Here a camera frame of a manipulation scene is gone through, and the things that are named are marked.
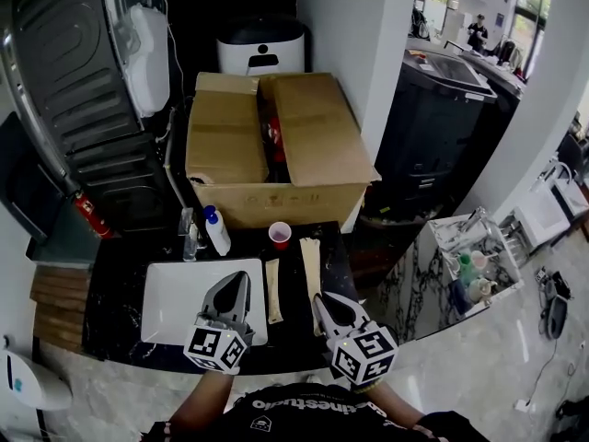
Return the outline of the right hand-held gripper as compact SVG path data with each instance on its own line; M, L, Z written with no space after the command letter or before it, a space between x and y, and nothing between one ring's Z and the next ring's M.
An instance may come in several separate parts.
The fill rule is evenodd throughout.
M398 346L388 328L373 321L359 331L370 319L357 301L324 292L315 294L312 306L317 328L328 340L338 337L339 332L351 332L334 344L333 369L356 387L373 383L390 371Z

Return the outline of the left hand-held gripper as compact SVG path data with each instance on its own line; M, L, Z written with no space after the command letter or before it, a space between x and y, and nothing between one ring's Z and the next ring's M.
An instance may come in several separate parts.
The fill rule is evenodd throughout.
M227 275L207 291L202 313L190 327L183 347L183 354L194 365L226 375L240 372L240 361L255 335L245 322L250 292L251 281L245 271ZM214 317L233 317L233 321Z

